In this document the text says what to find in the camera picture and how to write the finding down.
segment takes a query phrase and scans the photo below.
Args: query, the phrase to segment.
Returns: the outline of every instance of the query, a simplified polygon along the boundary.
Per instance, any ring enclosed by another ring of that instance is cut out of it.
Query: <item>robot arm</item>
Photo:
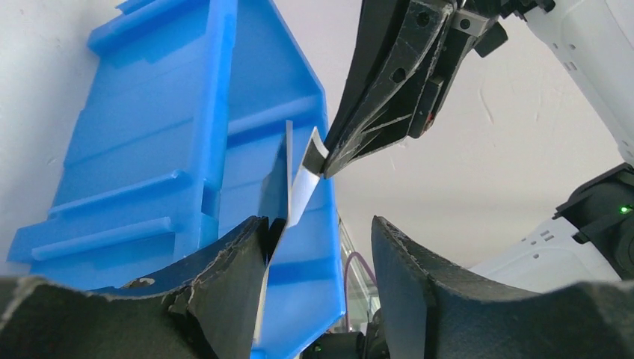
[[[599,114],[625,165],[582,186],[553,219],[500,256],[471,268],[512,286],[547,292],[582,280],[634,278],[634,3],[555,0],[516,10]]]

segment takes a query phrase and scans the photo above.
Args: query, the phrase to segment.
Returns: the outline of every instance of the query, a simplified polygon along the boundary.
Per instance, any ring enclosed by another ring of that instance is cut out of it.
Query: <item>blue plastic crate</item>
[[[214,242],[257,213],[286,120],[295,167],[312,128],[327,131],[323,90],[269,0],[118,8],[89,39],[101,62],[49,219],[9,253],[79,289],[122,286]],[[344,311],[328,180],[280,243],[253,356],[292,358]]]

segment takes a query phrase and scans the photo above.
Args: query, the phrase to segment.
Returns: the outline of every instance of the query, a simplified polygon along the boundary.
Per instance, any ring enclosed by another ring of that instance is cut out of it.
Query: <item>purple cable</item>
[[[377,285],[375,274],[372,273],[370,266],[368,266],[368,263],[366,262],[366,260],[363,259],[363,256],[361,256],[359,252],[350,253],[350,255],[348,256],[348,259],[345,260],[345,265],[343,269],[343,293],[345,298],[344,322],[345,322],[345,329],[347,331],[350,330],[350,316],[348,315],[348,270],[350,269],[350,264],[352,263],[352,259],[355,257],[359,260],[359,262],[361,263],[361,266],[366,270],[366,272],[368,273],[368,276],[370,276],[370,280],[372,281],[372,283],[375,286]]]

